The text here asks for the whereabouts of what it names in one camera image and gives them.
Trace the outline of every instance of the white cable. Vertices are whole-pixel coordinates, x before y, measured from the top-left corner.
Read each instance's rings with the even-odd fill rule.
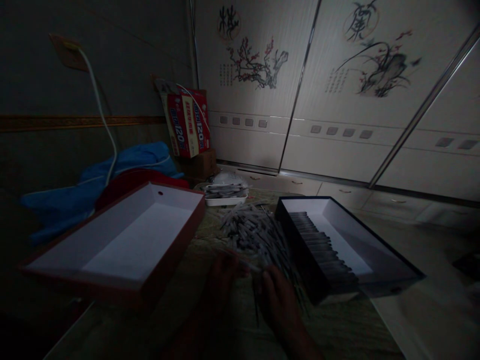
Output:
[[[198,110],[200,111],[201,113],[201,116],[203,116],[203,123],[205,124],[206,128],[208,129],[208,133],[211,134],[210,132],[210,128],[209,128],[209,125],[207,124],[207,119],[205,118],[205,114],[202,110],[202,108],[199,106],[199,103],[197,102],[197,100],[195,100],[194,96],[192,95],[192,93],[190,91],[188,91],[186,88],[184,88],[182,85],[180,84],[177,84],[177,86],[181,87],[183,90],[185,90],[188,95],[190,95],[190,97],[193,99],[193,101],[195,102],[196,106],[198,107]]]
[[[93,85],[93,91],[95,92],[95,99],[96,99],[96,104],[98,105],[98,111],[100,112],[100,117],[101,117],[101,120],[103,121],[103,125],[105,125],[106,132],[108,133],[108,136],[110,137],[111,145],[113,146],[113,161],[111,162],[110,170],[108,170],[108,175],[106,176],[106,181],[105,181],[105,187],[106,187],[110,182],[110,177],[112,176],[112,171],[114,170],[115,163],[117,162],[117,146],[115,145],[115,141],[114,141],[114,138],[112,136],[112,133],[110,132],[109,126],[107,125],[107,122],[105,121],[104,112],[102,111],[102,104],[100,103],[99,90],[97,89],[97,82],[95,81],[94,70],[92,69],[92,66],[90,65],[89,58],[87,57],[87,55],[85,55],[85,53],[82,51],[81,48],[78,48],[78,52],[81,54],[81,56],[85,60],[86,67],[88,68],[88,72],[90,73],[90,79],[91,79],[91,83]]]

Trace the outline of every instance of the cardboard box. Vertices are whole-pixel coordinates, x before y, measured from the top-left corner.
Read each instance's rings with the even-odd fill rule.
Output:
[[[210,149],[205,94],[158,78],[154,83],[160,93],[173,154],[190,159]]]
[[[153,309],[205,213],[205,195],[146,183],[20,264],[78,297]]]
[[[306,212],[330,237],[337,257],[358,283],[332,286],[294,224],[290,213]],[[290,243],[312,304],[347,301],[360,294],[377,298],[401,293],[425,275],[330,196],[280,197],[275,213]]]
[[[209,149],[191,159],[178,158],[181,171],[188,178],[207,179],[217,172],[217,153]]]

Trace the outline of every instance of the power cord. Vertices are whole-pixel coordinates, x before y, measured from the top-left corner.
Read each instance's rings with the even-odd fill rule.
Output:
[[[83,57],[83,59],[85,60],[86,67],[88,68],[88,72],[90,74],[91,83],[93,85],[93,92],[95,93],[96,104],[98,105],[98,111],[100,112],[101,121],[103,122],[103,125],[105,125],[106,132],[108,133],[108,136],[110,137],[111,145],[113,146],[113,161],[111,162],[110,169],[108,170],[108,174],[106,176],[106,180],[105,180],[105,187],[106,187],[110,182],[112,172],[113,172],[115,164],[117,162],[117,156],[118,156],[117,146],[115,145],[115,141],[114,141],[114,138],[112,136],[112,133],[110,132],[109,126],[107,125],[107,122],[105,121],[104,112],[102,111],[102,103],[100,102],[99,90],[97,88],[97,82],[95,81],[94,70],[92,69],[92,66],[90,65],[89,58],[87,57],[87,55],[85,55],[85,53],[82,51],[81,48],[76,46],[75,50],[77,50],[80,53],[80,55]]]

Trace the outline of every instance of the bundle of sticks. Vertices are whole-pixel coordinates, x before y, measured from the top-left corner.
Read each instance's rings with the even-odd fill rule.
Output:
[[[359,281],[352,272],[352,268],[339,259],[338,252],[332,248],[330,237],[317,229],[306,212],[290,212],[289,215],[332,287],[350,285]]]
[[[293,285],[297,302],[308,315],[305,294],[299,284],[299,275],[291,259],[290,249],[281,225],[262,202],[237,204],[233,209],[222,211],[221,229],[227,236],[227,246],[263,269],[274,264]]]
[[[249,194],[250,186],[241,183],[211,184],[204,188],[206,199],[244,198]]]

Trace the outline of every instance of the open box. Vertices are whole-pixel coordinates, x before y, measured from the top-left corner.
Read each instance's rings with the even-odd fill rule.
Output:
[[[153,308],[204,214],[202,192],[148,182],[19,267],[75,296]]]
[[[357,283],[332,287],[290,213],[306,212],[319,232],[330,237],[338,258]],[[399,294],[425,275],[330,196],[280,197],[275,213],[290,243],[312,304],[347,301],[360,293],[370,298]]]

